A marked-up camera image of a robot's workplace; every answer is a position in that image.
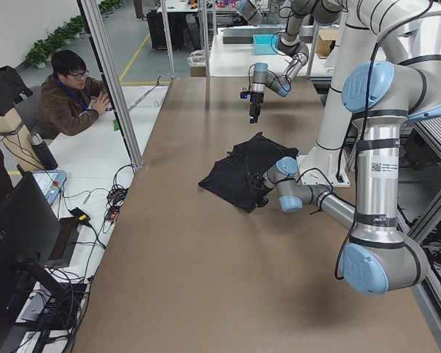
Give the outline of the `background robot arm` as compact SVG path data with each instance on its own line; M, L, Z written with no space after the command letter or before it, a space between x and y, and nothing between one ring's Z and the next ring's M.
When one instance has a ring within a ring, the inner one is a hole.
M256 26L262 23L260 8L252 0L236 1L236 11L250 25Z

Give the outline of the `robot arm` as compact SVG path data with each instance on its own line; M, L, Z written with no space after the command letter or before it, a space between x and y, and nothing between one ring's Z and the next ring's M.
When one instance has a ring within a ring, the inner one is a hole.
M291 157L278 160L257 184L276 190L286 213L315 204L348 228L337 268L354 290L379 295L411 287L426 277L429 262L397 228L400 128L441 116L441 54L364 63L346 79L342 102L362 131L355 148L354 206L328 185L298 184L298 163Z
M290 1L283 9L287 19L285 30L276 33L270 45L277 54L289 57L290 62L280 75L270 71L267 63L254 63L251 66L253 75L249 79L248 89L240 96L250 99L249 122L252 124L258 121L265 90L268 88L281 97L287 96L292 81L308 63L309 49L299 37L304 18L311 15L315 22L329 25L337 20L343 8L332 1Z

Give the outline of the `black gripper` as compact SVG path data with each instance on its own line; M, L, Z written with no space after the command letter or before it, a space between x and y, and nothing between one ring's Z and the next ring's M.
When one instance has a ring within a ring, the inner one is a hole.
M262 175L250 176L250 191L252 193L269 193L270 188L265 185L265 179ZM259 197L256 200L256 206L264 207L268 203L266 197Z
M249 108L249 121L251 124L255 124L261 113L261 105L264 101L263 92L250 92L250 103L252 104Z

